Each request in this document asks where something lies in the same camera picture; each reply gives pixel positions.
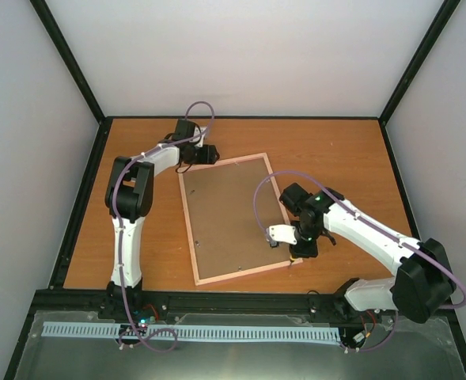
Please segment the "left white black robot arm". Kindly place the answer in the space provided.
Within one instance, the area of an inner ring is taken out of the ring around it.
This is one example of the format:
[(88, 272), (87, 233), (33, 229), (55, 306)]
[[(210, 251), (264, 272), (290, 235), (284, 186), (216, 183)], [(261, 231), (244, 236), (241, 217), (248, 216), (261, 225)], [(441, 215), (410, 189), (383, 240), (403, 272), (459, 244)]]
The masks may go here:
[(119, 156), (113, 162), (105, 205), (114, 227), (115, 263), (107, 292), (117, 298), (116, 309), (126, 318), (136, 318), (144, 309), (144, 299), (136, 293), (142, 286), (142, 228), (153, 205), (154, 179), (183, 164), (215, 164), (220, 154), (216, 146), (205, 144), (209, 133), (208, 126), (179, 119), (175, 131), (154, 148), (137, 156)]

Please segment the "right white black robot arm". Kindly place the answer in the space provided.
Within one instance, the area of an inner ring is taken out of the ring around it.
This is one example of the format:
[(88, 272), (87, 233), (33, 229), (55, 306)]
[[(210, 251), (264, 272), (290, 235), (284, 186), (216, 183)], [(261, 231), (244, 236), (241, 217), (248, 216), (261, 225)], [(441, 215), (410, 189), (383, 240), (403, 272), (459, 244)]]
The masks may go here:
[(273, 247), (286, 243), (291, 260), (317, 257), (318, 238), (334, 242), (340, 236), (388, 269), (386, 279), (349, 279), (334, 293), (334, 307), (344, 319), (367, 310), (394, 310), (423, 324), (457, 288), (441, 243), (398, 233), (331, 188), (312, 194), (292, 183), (279, 201), (295, 219), (269, 226), (267, 240)]

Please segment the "black aluminium cage frame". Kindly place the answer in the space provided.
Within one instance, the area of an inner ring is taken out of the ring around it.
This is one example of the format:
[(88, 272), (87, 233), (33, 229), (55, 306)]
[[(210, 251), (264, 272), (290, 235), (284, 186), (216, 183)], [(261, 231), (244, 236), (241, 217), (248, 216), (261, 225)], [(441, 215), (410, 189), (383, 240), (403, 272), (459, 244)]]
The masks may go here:
[[(397, 165), (392, 144), (388, 137), (387, 125), (392, 115), (403, 100), (417, 73), (430, 54), (439, 36), (445, 30), (446, 25), (455, 13), (460, 0), (445, 0), (437, 11), (430, 27), (426, 31), (414, 55), (407, 65), (402, 77), (396, 85), (391, 97), (384, 107), (380, 116), (376, 118), (384, 140), (385, 148), (396, 179), (396, 184), (403, 203), (403, 209), (407, 217), (410, 231), (414, 237), (419, 236), (415, 217), (411, 209), (407, 192), (403, 184), (399, 167)], [(70, 220), (64, 234), (63, 243), (57, 256), (50, 282), (47, 288), (36, 291), (32, 304), (29, 308), (17, 345), (13, 351), (5, 377), (13, 379), (22, 372), (22, 361), (28, 355), (29, 330), (32, 327), (35, 316), (42, 311), (55, 312), (78, 312), (92, 311), (98, 313), (106, 311), (107, 315), (113, 317), (124, 317), (124, 312), (118, 307), (107, 310), (105, 307), (104, 291), (92, 290), (66, 290), (63, 281), (69, 269), (70, 259), (74, 253), (74, 247), (78, 239), (78, 232), (85, 216), (85, 207), (89, 202), (93, 183), (103, 156), (108, 135), (112, 127), (113, 117), (106, 116), (100, 109), (97, 99), (93, 95), (89, 83), (82, 73), (78, 61), (75, 59), (69, 44), (56, 19), (54, 18), (48, 4), (45, 1), (34, 1), (32, 7), (35, 10), (52, 43), (55, 45), (62, 61), (70, 72), (71, 77), (78, 85), (81, 95), (89, 106), (94, 118), (99, 123), (98, 132), (94, 139), (93, 148), (81, 179), (77, 198), (74, 202)], [(170, 312), (189, 311), (193, 314), (212, 314), (218, 312), (221, 315), (245, 314), (245, 315), (278, 315), (288, 312), (295, 314), (303, 306), (309, 304), (310, 300), (317, 299), (321, 302), (330, 300), (330, 295), (283, 295), (283, 294), (261, 294), (261, 293), (199, 293), (193, 292), (170, 292), (170, 291), (143, 291), (146, 298), (155, 297), (158, 301), (166, 300), (169, 303)]]

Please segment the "metal base plate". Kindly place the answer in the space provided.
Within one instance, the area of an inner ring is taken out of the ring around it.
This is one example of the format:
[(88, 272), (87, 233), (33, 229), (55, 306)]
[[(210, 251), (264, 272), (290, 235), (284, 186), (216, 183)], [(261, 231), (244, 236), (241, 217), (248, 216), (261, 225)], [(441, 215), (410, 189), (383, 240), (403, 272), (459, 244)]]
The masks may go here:
[(417, 325), (383, 317), (372, 335), (302, 317), (188, 314), (177, 325), (330, 327), (340, 343), (200, 343), (42, 337), (43, 323), (92, 322), (95, 313), (39, 312), (28, 355), (13, 379), (466, 379), (466, 362), (446, 317)]

